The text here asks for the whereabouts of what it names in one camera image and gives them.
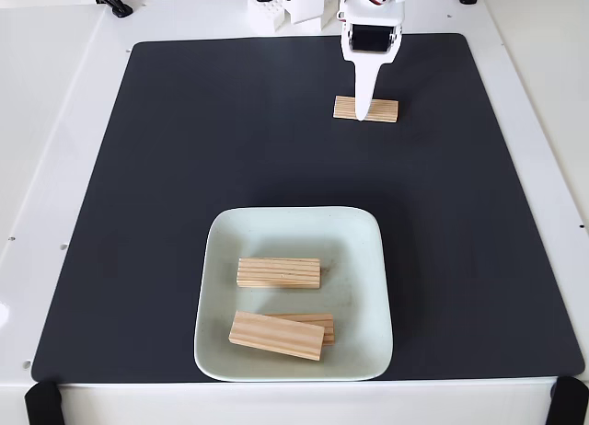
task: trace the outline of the wooden plank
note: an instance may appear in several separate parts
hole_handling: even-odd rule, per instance
[[[398,117],[398,101],[378,100],[373,98],[365,120],[396,123]],[[333,108],[334,119],[356,120],[356,100],[354,97],[335,97]]]
[[[318,289],[321,285],[318,258],[240,258],[239,287]]]
[[[324,334],[322,326],[237,311],[229,341],[318,361]]]
[[[312,326],[321,326],[325,328],[323,345],[333,345],[335,343],[335,330],[333,328],[333,315],[331,313],[273,313],[266,316],[304,322]]]

